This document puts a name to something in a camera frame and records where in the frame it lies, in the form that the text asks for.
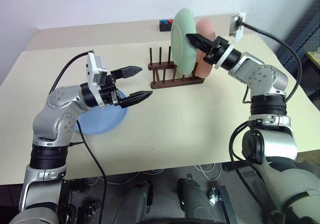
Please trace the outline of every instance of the beige table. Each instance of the beige table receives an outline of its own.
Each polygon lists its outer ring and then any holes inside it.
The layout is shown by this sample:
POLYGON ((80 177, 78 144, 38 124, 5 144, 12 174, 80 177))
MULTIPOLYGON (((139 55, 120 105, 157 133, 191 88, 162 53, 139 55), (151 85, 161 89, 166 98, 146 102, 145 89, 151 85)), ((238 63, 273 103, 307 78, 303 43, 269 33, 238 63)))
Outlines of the beige table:
MULTIPOLYGON (((97 55, 105 57, 111 70, 127 65, 143 67, 134 78, 117 82, 118 88, 128 95, 150 90, 149 47, 156 53, 156 48, 162 46, 163 56, 167 56, 165 47, 169 44, 163 41, 23 52, 0 87, 0 184, 23 181, 25 166, 30 161, 33 119, 44 107, 52 83, 68 60, 94 49, 97 55)), ((237 49, 287 73, 256 36, 243 37, 237 49)), ((85 63, 85 58, 75 62, 59 85, 85 82, 85 63)), ((288 77, 290 91, 295 81, 291 75, 288 77)), ((229 161, 230 135, 250 115, 250 106, 242 104, 245 89, 222 68, 213 70, 203 84, 154 90, 147 100, 129 108, 125 120, 115 130, 88 136, 87 140, 107 174, 229 161)), ((319 149, 320 112, 301 88, 287 107, 298 150, 319 149)), ((75 132, 73 141, 79 140, 75 132)), ((241 137, 235 141, 235 150, 240 153, 241 137)), ((67 178, 100 175, 83 145, 69 149, 67 163, 67 178)))

